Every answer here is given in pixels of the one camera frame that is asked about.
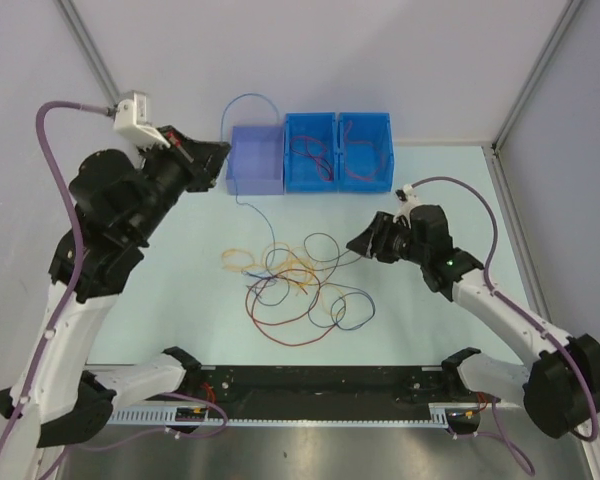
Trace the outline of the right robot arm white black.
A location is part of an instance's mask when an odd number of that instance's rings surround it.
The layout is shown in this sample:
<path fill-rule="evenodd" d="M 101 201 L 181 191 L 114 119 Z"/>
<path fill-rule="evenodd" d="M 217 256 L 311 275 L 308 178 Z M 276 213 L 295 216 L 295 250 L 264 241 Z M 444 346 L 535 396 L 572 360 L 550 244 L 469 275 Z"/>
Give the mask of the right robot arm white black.
<path fill-rule="evenodd" d="M 377 212 L 370 225 L 347 244 L 349 250 L 391 264 L 417 265 L 434 293 L 474 315 L 518 357 L 500 361 L 466 348 L 442 364 L 443 393 L 464 401 L 474 392 L 524 408 L 545 435 L 560 438 L 581 424 L 599 431 L 600 344 L 574 337 L 506 299 L 487 279 L 486 267 L 454 246 L 443 209 L 419 205 L 407 215 Z"/>

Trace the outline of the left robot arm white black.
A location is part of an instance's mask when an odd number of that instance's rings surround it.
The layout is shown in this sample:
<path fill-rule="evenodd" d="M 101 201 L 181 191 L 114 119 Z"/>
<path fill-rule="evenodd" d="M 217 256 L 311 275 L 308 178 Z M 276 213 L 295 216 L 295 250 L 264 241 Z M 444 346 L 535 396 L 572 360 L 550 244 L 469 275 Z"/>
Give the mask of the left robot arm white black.
<path fill-rule="evenodd" d="M 122 408 L 171 393 L 187 400 L 200 390 L 200 363 L 178 347 L 104 374 L 86 367 L 150 236 L 181 195 L 215 186 L 230 152 L 226 142 L 197 141 L 171 126 L 162 134 L 166 145 L 142 150 L 140 167 L 120 150 L 101 150 L 69 184 L 74 220 L 50 264 L 41 342 L 19 381 L 0 390 L 8 422 L 0 479 L 36 478 L 46 449 L 90 440 Z"/>

